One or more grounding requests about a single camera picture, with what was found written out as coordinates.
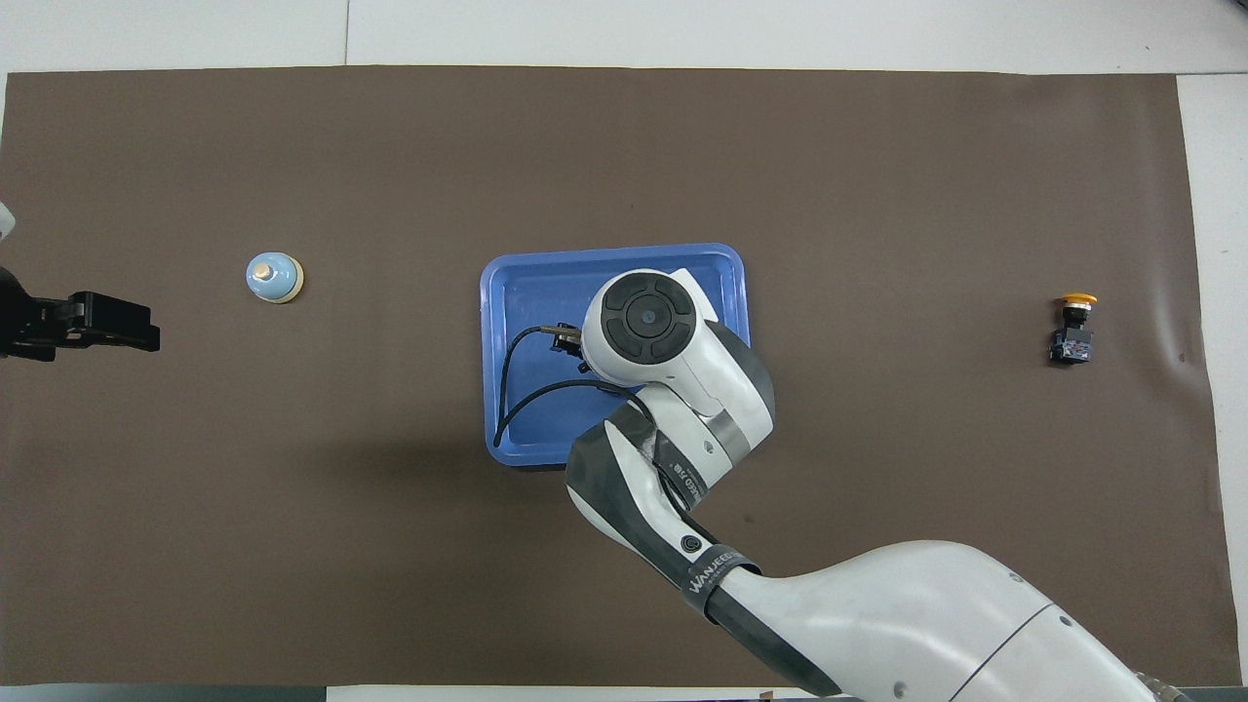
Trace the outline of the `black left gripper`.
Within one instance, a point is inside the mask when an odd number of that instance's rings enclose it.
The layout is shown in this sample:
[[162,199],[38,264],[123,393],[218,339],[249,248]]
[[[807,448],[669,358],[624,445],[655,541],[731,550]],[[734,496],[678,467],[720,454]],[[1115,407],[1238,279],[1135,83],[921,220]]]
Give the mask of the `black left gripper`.
[[76,292],[70,299],[41,299],[27,294],[17,276],[1,269],[1,356],[50,363],[57,342],[70,347],[95,345],[156,352],[161,330],[151,321],[151,307],[107,294]]

